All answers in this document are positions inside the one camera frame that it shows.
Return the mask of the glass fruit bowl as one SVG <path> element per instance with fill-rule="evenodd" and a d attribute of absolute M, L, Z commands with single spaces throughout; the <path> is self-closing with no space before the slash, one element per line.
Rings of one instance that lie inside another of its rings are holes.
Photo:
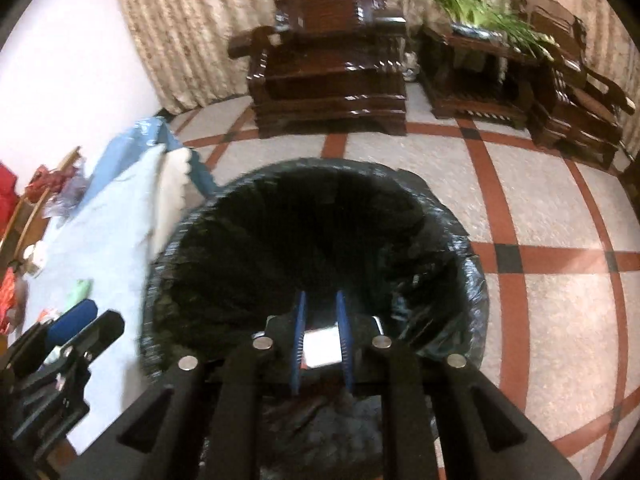
<path fill-rule="evenodd" d="M 63 181 L 62 188 L 52 193 L 43 208 L 43 217 L 56 220 L 58 226 L 62 226 L 76 214 L 90 184 L 90 178 L 85 172 L 85 159 L 74 162 L 66 172 L 68 177 Z"/>

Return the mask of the knotted green glove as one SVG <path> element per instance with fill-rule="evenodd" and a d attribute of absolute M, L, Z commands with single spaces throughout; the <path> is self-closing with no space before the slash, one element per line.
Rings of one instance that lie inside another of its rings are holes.
<path fill-rule="evenodd" d="M 81 301 L 88 299 L 91 294 L 93 280 L 83 278 L 78 280 L 67 295 L 67 305 L 72 308 Z"/>

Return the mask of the red cloth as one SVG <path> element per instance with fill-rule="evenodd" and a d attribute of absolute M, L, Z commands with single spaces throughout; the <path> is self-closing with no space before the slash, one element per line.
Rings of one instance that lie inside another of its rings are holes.
<path fill-rule="evenodd" d="M 16 182 L 17 176 L 7 166 L 0 164 L 0 236 L 3 236 L 18 203 Z"/>

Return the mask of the dark wooden side table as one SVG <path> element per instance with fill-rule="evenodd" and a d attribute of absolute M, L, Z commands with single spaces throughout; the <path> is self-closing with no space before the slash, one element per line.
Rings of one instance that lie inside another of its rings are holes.
<path fill-rule="evenodd" d="M 435 117 L 476 116 L 526 127 L 534 104 L 529 76 L 540 61 L 503 44 L 461 36 L 447 23 L 418 32 L 420 83 Z"/>

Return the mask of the potted green plant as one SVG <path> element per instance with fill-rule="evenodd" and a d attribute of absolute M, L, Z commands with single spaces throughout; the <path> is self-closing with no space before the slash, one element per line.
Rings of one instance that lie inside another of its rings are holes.
<path fill-rule="evenodd" d="M 500 44 L 534 58 L 552 60 L 555 40 L 536 32 L 519 18 L 506 0 L 431 0 L 446 15 L 452 32 Z"/>

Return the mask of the wooden cabinet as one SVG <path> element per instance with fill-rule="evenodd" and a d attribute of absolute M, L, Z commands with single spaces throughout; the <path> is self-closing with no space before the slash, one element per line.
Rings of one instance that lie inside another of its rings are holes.
<path fill-rule="evenodd" d="M 53 170 L 70 168 L 79 159 L 80 147 L 78 146 L 71 150 Z M 23 252 L 27 246 L 36 244 L 42 239 L 49 223 L 49 219 L 43 217 L 43 208 L 51 195 L 52 192 L 47 190 L 35 204 L 32 204 L 24 193 L 18 200 L 1 239 L 1 275 L 6 273 L 6 268 L 11 262 L 23 260 Z"/>

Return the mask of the beige floral curtain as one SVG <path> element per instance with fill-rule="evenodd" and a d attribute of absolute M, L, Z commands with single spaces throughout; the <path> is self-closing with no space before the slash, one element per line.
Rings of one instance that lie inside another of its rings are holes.
<path fill-rule="evenodd" d="M 587 62 L 639 99 L 639 49 L 608 0 L 555 0 L 587 29 Z M 178 115 L 246 90 L 228 40 L 273 21 L 272 0 L 117 0 L 160 106 Z M 387 0 L 416 23 L 422 0 Z"/>

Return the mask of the grey table cloth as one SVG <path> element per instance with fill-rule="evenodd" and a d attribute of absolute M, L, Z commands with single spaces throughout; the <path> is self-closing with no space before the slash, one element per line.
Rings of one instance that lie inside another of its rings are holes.
<path fill-rule="evenodd" d="M 90 297 L 100 311 L 117 311 L 125 322 L 122 336 L 90 366 L 90 412 L 67 437 L 77 453 L 146 388 L 139 356 L 145 283 L 177 223 L 201 203 L 189 176 L 191 157 L 188 148 L 150 148 L 43 239 L 39 273 L 28 281 L 24 325 L 32 326 L 42 312 L 61 311 L 81 280 L 92 281 Z"/>

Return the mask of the red ornament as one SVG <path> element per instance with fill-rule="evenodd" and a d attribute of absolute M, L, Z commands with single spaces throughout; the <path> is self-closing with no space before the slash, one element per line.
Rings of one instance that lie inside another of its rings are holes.
<path fill-rule="evenodd" d="M 24 195 L 32 204 L 35 204 L 47 190 L 54 194 L 59 193 L 77 170 L 77 167 L 70 166 L 64 170 L 50 171 L 45 166 L 39 166 L 32 176 L 32 180 L 26 185 Z"/>

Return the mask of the red candy packet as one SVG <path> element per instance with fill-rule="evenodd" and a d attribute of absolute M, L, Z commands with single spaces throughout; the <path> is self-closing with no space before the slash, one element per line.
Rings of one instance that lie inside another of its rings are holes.
<path fill-rule="evenodd" d="M 12 269 L 6 270 L 0 288 L 0 330 L 9 335 L 16 315 L 16 276 Z"/>

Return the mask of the tissue box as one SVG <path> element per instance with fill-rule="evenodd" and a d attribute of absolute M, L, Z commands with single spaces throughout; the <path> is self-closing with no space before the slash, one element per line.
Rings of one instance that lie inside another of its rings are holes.
<path fill-rule="evenodd" d="M 40 243 L 31 244 L 24 249 L 23 263 L 24 272 L 30 275 L 37 275 L 41 271 L 42 255 Z"/>

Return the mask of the blue patterned table cloth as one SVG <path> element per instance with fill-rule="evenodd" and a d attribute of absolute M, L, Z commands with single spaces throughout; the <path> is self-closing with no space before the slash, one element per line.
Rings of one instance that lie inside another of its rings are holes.
<path fill-rule="evenodd" d="M 168 152 L 184 148 L 170 130 L 166 119 L 160 116 L 141 119 L 124 133 L 115 136 L 96 164 L 82 200 L 90 202 L 116 177 L 135 164 L 146 151 L 157 145 L 163 145 Z M 189 155 L 188 175 L 191 182 L 204 197 L 212 196 L 218 186 L 200 155 L 192 148 L 186 148 L 186 154 Z"/>

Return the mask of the black lined trash bin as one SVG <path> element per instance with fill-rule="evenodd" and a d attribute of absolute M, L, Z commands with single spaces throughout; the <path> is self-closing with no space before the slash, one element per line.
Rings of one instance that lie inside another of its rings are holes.
<path fill-rule="evenodd" d="M 483 359 L 487 285 L 454 214 L 409 171 L 308 158 L 232 181 L 178 225 L 146 288 L 146 374 L 194 354 L 218 379 L 300 292 L 304 333 L 337 326 L 341 292 L 420 358 Z M 256 479 L 384 477 L 380 397 L 353 394 L 342 362 L 300 371 L 298 393 L 262 400 Z"/>

